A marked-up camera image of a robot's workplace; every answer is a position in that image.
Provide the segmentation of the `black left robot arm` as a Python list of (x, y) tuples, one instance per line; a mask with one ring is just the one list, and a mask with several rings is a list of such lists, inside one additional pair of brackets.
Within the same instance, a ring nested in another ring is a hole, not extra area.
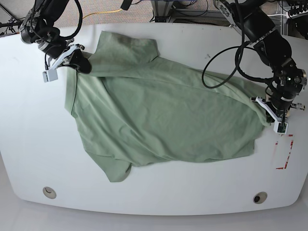
[[(265, 1), (246, 0), (243, 3), (217, 0), (217, 8), (229, 21), (230, 25), (241, 35), (240, 46), (235, 49), (234, 72), (244, 78), (266, 84), (272, 92), (270, 110), (280, 119), (285, 119), (294, 98), (307, 85), (306, 72), (296, 66), (292, 58), (292, 49), (275, 28), (275, 23), (260, 8)], [(258, 78), (247, 75), (240, 68), (244, 49), (251, 44), (261, 61), (272, 69), (273, 77)]]

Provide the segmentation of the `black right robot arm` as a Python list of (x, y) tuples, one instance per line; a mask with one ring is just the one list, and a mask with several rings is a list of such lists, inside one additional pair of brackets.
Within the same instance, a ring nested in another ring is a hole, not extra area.
[(79, 73), (88, 74), (92, 66), (84, 56), (81, 44), (72, 45), (75, 36), (79, 33), (83, 21), (83, 12), (78, 0), (75, 4), (78, 9), (78, 23), (75, 31), (68, 36), (61, 36), (60, 29), (54, 23), (61, 17), (67, 0), (36, 0), (20, 27), (23, 43), (36, 43), (45, 53), (45, 70), (51, 70), (50, 61), (59, 61), (55, 68), (68, 66)]

